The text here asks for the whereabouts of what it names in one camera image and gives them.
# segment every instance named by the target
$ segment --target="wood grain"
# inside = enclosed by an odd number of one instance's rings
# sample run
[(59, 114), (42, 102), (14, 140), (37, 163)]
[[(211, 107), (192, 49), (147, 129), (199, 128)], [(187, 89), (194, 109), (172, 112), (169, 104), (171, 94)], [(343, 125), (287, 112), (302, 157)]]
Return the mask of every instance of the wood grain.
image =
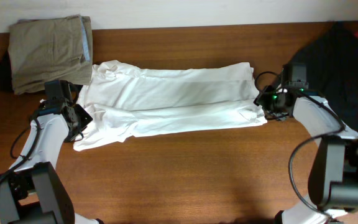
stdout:
[[(154, 69), (250, 62), (255, 73), (279, 71), (331, 25), (94, 30), (94, 62), (119, 60)], [(346, 26), (358, 30), (358, 22)], [(8, 41), (8, 34), (0, 34), (0, 58)], [(42, 98), (0, 92), (0, 173), (13, 162), (11, 143)], [(273, 218), (298, 201), (287, 163), (293, 148), (308, 137), (301, 124), (289, 119), (254, 128), (129, 138), (83, 152), (64, 144), (57, 172), (76, 212), (105, 223), (219, 223), (237, 218), (255, 223), (250, 220)], [(18, 143), (16, 154), (24, 142)], [(303, 194), (315, 152), (310, 144), (295, 159)], [(342, 219), (358, 223), (358, 213)]]

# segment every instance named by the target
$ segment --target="folded gray cloth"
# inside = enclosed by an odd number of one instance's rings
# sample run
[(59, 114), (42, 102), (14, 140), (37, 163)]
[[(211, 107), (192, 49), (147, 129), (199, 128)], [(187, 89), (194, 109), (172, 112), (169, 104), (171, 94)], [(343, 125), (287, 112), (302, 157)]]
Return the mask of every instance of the folded gray cloth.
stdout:
[(25, 21), (10, 27), (9, 56), (15, 94), (44, 89), (51, 80), (89, 85), (92, 29), (89, 17)]

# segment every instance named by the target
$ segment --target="folded white cloth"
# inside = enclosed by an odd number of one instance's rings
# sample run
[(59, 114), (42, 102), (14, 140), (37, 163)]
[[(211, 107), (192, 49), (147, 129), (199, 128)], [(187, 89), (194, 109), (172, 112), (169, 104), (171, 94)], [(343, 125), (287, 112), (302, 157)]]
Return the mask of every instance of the folded white cloth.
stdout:
[(81, 151), (130, 136), (243, 128), (267, 121), (249, 63), (189, 70), (140, 69), (117, 60), (93, 65), (80, 104), (93, 118)]

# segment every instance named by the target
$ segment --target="white wall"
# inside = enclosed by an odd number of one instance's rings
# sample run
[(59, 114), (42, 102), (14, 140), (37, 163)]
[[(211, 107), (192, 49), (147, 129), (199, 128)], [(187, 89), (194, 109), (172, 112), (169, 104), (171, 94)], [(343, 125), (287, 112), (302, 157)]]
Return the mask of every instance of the white wall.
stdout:
[(73, 14), (93, 29), (338, 21), (358, 20), (358, 0), (0, 0), (0, 32)]

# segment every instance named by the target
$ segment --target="white cloth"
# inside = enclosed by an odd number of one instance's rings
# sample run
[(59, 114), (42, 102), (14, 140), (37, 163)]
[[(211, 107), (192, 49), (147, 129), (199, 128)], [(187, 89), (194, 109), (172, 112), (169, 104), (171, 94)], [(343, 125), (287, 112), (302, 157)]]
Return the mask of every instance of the white cloth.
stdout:
[(91, 84), (80, 91), (80, 104), (93, 118), (81, 151), (130, 136), (243, 128), (267, 121), (249, 63), (224, 68), (149, 70), (117, 60), (93, 65)]

